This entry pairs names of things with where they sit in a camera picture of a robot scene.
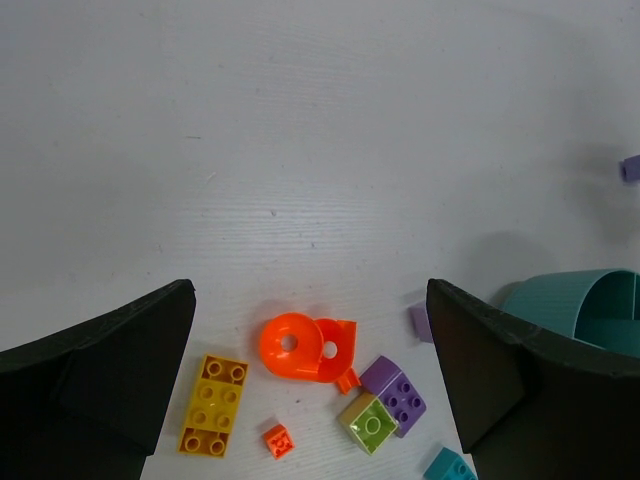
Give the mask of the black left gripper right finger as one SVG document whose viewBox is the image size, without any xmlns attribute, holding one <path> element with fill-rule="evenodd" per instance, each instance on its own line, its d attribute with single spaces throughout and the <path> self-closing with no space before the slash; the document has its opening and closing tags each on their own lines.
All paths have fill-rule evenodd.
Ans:
<svg viewBox="0 0 640 480">
<path fill-rule="evenodd" d="M 443 279 L 426 309 L 481 479 L 636 479 L 639 361 L 505 313 Z"/>
</svg>

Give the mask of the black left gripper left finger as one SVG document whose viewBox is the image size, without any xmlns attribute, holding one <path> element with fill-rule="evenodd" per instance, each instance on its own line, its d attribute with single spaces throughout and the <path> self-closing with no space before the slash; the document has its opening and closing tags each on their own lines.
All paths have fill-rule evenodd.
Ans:
<svg viewBox="0 0 640 480">
<path fill-rule="evenodd" d="M 155 452 L 195 314 L 173 281 L 1 354 L 4 479 L 137 479 Z"/>
</svg>

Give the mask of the teal square lego brick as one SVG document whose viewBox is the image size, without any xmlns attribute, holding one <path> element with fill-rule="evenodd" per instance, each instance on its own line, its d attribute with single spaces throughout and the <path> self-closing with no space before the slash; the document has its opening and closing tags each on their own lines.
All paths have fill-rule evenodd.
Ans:
<svg viewBox="0 0 640 480">
<path fill-rule="evenodd" d="M 465 460 L 453 450 L 442 447 L 423 473 L 426 480 L 477 480 Z"/>
</svg>

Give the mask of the small lavender lego piece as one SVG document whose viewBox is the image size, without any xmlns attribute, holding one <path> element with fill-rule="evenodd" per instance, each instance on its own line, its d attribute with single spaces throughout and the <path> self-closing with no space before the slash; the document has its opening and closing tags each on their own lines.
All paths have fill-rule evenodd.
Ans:
<svg viewBox="0 0 640 480">
<path fill-rule="evenodd" d="M 426 303 L 416 303 L 408 308 L 416 337 L 424 343 L 432 343 L 433 336 Z"/>
</svg>

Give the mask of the purple curved lego brick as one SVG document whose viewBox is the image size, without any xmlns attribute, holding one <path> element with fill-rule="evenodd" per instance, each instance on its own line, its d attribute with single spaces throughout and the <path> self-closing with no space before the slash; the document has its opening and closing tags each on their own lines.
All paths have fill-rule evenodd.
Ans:
<svg viewBox="0 0 640 480">
<path fill-rule="evenodd" d="M 396 420 L 399 438 L 406 437 L 427 411 L 427 403 L 404 371 L 383 355 L 360 375 L 360 382 L 367 392 L 379 398 Z"/>
</svg>

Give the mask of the lavender lego brick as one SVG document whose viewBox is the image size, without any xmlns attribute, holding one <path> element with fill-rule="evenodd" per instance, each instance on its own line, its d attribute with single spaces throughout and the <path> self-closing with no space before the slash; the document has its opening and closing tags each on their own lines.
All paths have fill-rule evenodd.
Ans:
<svg viewBox="0 0 640 480">
<path fill-rule="evenodd" d="M 626 158 L 619 163 L 620 176 L 624 183 L 635 184 L 640 182 L 640 155 Z"/>
</svg>

